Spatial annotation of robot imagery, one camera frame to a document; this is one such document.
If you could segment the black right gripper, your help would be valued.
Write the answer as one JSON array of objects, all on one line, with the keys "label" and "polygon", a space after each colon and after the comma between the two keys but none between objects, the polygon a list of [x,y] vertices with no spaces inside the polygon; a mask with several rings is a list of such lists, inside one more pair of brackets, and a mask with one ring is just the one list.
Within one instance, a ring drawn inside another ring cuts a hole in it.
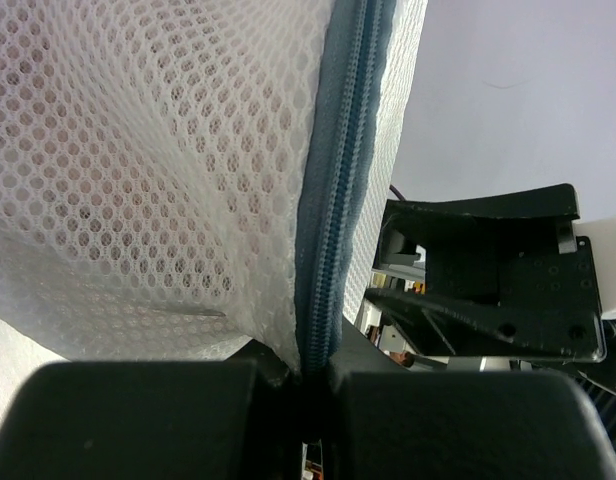
[{"label": "black right gripper", "polygon": [[606,346],[592,254],[558,246],[560,226],[579,218],[567,183],[453,201],[389,200],[374,263],[387,261],[398,237],[424,247],[433,295],[373,288],[365,299],[422,356],[598,363]]}]

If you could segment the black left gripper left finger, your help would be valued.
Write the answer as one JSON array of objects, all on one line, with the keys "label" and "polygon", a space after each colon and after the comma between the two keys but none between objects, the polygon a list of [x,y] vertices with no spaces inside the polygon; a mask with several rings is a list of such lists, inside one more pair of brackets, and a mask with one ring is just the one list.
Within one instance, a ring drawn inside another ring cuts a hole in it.
[{"label": "black left gripper left finger", "polygon": [[53,363],[0,427],[0,479],[289,479],[251,361]]}]

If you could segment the blue-zipper white mesh laundry bag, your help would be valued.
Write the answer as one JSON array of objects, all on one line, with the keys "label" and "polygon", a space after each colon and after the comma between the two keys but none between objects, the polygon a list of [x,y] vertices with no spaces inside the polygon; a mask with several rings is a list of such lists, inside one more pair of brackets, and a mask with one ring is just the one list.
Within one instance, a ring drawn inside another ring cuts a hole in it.
[{"label": "blue-zipper white mesh laundry bag", "polygon": [[64,358],[338,348],[423,1],[0,1],[0,320]]}]

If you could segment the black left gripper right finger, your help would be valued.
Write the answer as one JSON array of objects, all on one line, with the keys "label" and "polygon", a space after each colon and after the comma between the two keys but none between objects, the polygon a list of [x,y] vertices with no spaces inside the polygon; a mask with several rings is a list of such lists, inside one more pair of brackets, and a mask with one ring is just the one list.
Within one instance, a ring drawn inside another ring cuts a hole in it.
[{"label": "black left gripper right finger", "polygon": [[352,325],[307,381],[328,479],[615,479],[592,402],[548,372],[411,372]]}]

